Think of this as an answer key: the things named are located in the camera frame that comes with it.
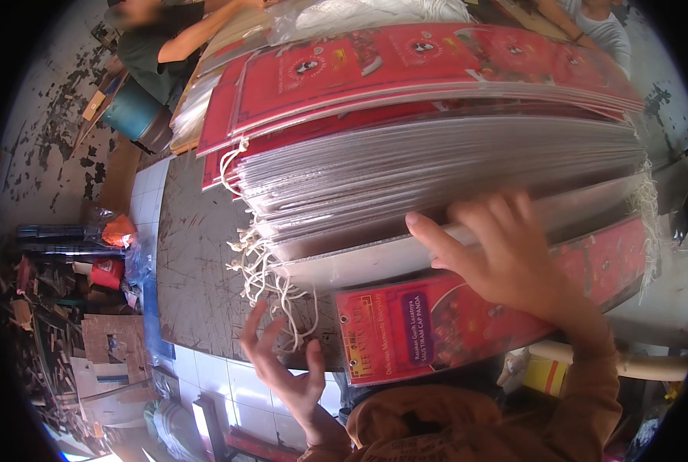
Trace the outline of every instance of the scratched metal table surface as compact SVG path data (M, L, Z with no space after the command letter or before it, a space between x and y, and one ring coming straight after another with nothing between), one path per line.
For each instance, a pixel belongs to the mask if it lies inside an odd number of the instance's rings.
M202 353L247 361L239 335L251 307L240 296L243 276L226 269L239 255L226 242L238 241L237 229L248 227L251 216L244 211L246 204L232 202L223 187L201 192L202 175L203 160L194 151L169 163L157 238L161 337ZM296 300L294 306L306 330L315 317L312 297ZM326 368L343 370L345 356L330 296L319 298L319 312L314 336L321 341ZM265 316L263 324L270 321ZM302 354L281 359L288 367L306 368Z

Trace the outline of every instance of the person's hand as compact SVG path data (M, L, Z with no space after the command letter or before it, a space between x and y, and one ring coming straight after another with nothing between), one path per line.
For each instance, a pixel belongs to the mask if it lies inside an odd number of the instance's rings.
M257 10L262 10L266 7L270 7L280 0L237 0L241 5L249 8L256 8Z
M256 329L266 310L267 302L259 300L244 325L241 347L254 365L259 379L285 403L293 417L305 426L305 423L313 419L313 412L326 386L321 345L315 339L308 343L305 359L308 361L309 372L292 375L273 351L277 336L287 319L278 317L267 326L261 338L256 337Z
M574 289L549 257L526 192L492 194L471 203L455 203L449 215L468 227L482 245L481 250L466 248L423 215L409 212L405 217L410 233L435 255L433 268L459 274L487 301L549 322L557 320L562 303L569 293L574 294Z

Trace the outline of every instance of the peeling paint wall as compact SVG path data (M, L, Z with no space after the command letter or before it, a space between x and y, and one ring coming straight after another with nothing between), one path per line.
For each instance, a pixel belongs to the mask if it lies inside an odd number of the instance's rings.
M644 99L639 134L650 159L659 165L688 148L688 90L639 10L623 7L615 13L631 43L631 84Z
M75 223L98 199L117 132L98 122L70 156L111 52L91 35L104 0L74 2L26 71L0 143L0 242L21 223Z

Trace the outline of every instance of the orange shirt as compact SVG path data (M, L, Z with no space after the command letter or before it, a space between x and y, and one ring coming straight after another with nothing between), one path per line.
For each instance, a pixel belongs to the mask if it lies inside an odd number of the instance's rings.
M305 462L416 462L431 460L601 460L621 416L616 351L609 337L600 351L574 355L561 401L539 424L507 419L481 393L444 385L399 387L377 393L351 413L347 432L356 445L310 447ZM414 412L443 430L412 436L401 416Z

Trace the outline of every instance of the person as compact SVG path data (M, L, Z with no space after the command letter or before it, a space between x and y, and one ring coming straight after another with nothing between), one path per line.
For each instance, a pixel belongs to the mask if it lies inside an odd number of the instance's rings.
M611 12L621 0L537 0L539 13L584 47L607 52L626 79L631 76L631 43L623 26Z
M494 399L474 390L440 383L391 387L359 403L344 428L318 404L325 386L320 343L307 345L309 372L293 376L273 351L286 321L275 319L257 337L267 308L260 300L240 343L256 374L305 430L308 450L300 460L600 460L621 406L616 349L598 306L553 265L525 192L453 204L449 212L479 239L480 251L420 214L410 212L405 220L435 255L433 268L454 271L485 300L531 313L565 333L574 362L562 399L538 420L510 420Z
M105 13L105 22L123 31L118 59L139 85L173 112L201 46L244 7L262 8L276 0L206 0L173 6L158 0L110 2L114 5Z

